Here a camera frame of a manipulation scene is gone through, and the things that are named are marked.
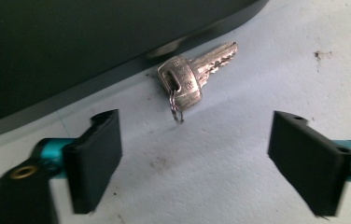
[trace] metal key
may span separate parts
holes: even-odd
[[[196,59],[175,56],[158,68],[159,80],[170,96],[170,108],[175,121],[184,121],[182,111],[202,99],[202,86],[207,82],[210,73],[215,73],[227,64],[236,52],[237,44],[228,42]],[[180,119],[176,114],[177,110],[180,111]]]

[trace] black object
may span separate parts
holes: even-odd
[[[122,156],[118,110],[96,115],[91,122],[89,130],[60,148],[77,214],[95,210]],[[62,167],[54,162],[59,158],[42,158],[49,141],[40,141],[27,161],[0,178],[0,224],[59,223],[49,180]]]
[[[274,112],[269,156],[316,216],[335,215],[351,166],[351,150],[307,126],[307,120]]]
[[[268,0],[0,0],[0,133],[242,25]]]

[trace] key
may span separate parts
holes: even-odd
[[[182,111],[196,105],[202,99],[202,86],[209,75],[226,65],[237,52],[237,44],[228,42],[204,56],[186,59],[175,56],[158,68],[158,77],[167,94],[175,121],[182,123]]]

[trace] key blade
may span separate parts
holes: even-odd
[[[236,42],[228,42],[202,57],[190,60],[190,67],[197,73],[195,76],[201,87],[207,82],[210,73],[216,73],[221,66],[229,63],[237,50]]]

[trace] key head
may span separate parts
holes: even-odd
[[[175,56],[162,64],[158,68],[158,77],[167,94],[175,91],[177,109],[188,109],[202,99],[201,87],[184,57]]]

